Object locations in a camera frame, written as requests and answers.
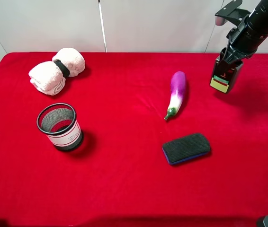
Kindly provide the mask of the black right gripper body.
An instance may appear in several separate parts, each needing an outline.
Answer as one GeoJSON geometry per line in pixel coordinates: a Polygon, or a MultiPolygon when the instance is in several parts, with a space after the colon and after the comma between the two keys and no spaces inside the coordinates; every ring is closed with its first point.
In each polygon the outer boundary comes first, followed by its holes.
{"type": "Polygon", "coordinates": [[[228,44],[226,53],[235,53],[237,56],[250,56],[254,54],[263,42],[263,35],[254,30],[245,18],[227,35],[228,44]]]}

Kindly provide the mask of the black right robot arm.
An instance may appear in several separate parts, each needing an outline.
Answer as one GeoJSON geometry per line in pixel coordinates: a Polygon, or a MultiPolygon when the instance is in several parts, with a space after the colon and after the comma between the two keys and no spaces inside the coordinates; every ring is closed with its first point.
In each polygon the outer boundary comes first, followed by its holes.
{"type": "Polygon", "coordinates": [[[229,33],[228,45],[223,57],[227,64],[252,56],[268,37],[268,0],[262,0],[229,33]]]}

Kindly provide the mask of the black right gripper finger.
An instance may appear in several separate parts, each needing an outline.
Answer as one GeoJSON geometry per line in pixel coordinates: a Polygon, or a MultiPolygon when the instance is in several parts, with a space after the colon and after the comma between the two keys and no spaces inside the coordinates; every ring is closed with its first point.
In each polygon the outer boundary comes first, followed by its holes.
{"type": "Polygon", "coordinates": [[[228,48],[224,47],[221,51],[220,51],[220,63],[223,62],[224,64],[228,64],[227,61],[227,53],[228,53],[228,48]]]}
{"type": "Polygon", "coordinates": [[[244,52],[227,52],[226,53],[226,63],[233,64],[235,62],[241,61],[245,58],[251,58],[252,53],[244,53],[244,52]]]}

